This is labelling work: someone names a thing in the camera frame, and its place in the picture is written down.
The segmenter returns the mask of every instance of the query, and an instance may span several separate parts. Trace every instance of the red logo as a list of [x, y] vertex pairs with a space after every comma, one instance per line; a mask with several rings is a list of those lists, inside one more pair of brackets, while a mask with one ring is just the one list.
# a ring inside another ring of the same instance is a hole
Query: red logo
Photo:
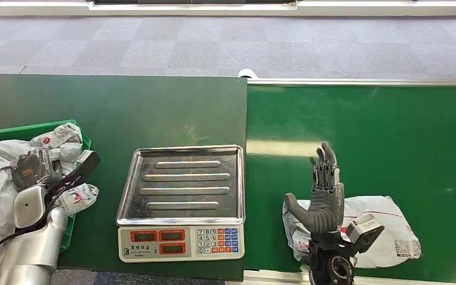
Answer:
[[79, 204], [83, 202], [83, 197], [78, 192], [74, 193], [74, 204]]

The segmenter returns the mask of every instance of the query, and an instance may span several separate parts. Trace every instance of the scale display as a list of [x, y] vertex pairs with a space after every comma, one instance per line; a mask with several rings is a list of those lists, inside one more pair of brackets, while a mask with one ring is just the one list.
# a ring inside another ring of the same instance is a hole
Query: scale display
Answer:
[[243, 257], [243, 173], [236, 145], [137, 150], [116, 218], [120, 259]]

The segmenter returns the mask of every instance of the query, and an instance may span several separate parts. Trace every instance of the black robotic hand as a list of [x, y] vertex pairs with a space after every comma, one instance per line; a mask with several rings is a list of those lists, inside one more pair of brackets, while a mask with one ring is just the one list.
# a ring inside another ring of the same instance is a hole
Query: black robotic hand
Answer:
[[318, 160], [310, 157], [313, 184], [310, 207], [302, 208], [292, 193], [284, 197], [287, 209], [311, 235], [337, 231], [343, 222], [344, 190], [336, 156], [327, 143], [317, 148]]

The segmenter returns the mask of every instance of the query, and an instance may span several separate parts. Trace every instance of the robotic hand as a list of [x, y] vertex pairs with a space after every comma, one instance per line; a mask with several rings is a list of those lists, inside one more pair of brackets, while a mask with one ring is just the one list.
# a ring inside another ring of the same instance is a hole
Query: robotic hand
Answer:
[[312, 235], [338, 231], [343, 221], [343, 183], [336, 156], [323, 142], [317, 148], [319, 160], [310, 157], [313, 184], [308, 211], [300, 207], [296, 197], [287, 193], [285, 197], [289, 211], [310, 231]]
[[350, 258], [367, 251], [384, 226], [368, 214], [349, 224], [346, 231], [349, 240], [342, 238], [339, 229], [343, 222], [344, 189], [337, 159], [325, 142], [317, 148], [317, 155], [318, 161], [310, 158], [313, 184], [308, 210], [291, 193], [286, 194], [284, 203], [311, 233], [309, 254], [302, 259], [311, 268], [311, 284], [353, 285], [354, 265]]

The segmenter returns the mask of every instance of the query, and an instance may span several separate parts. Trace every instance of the barcode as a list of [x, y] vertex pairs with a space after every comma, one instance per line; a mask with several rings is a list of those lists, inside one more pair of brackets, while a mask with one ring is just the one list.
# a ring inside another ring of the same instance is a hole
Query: barcode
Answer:
[[410, 242], [407, 240], [395, 240], [394, 248], [396, 249], [396, 255], [399, 257], [411, 257], [410, 255]]
[[420, 242], [418, 240], [413, 240], [413, 256], [418, 258], [422, 254], [422, 249], [420, 248]]

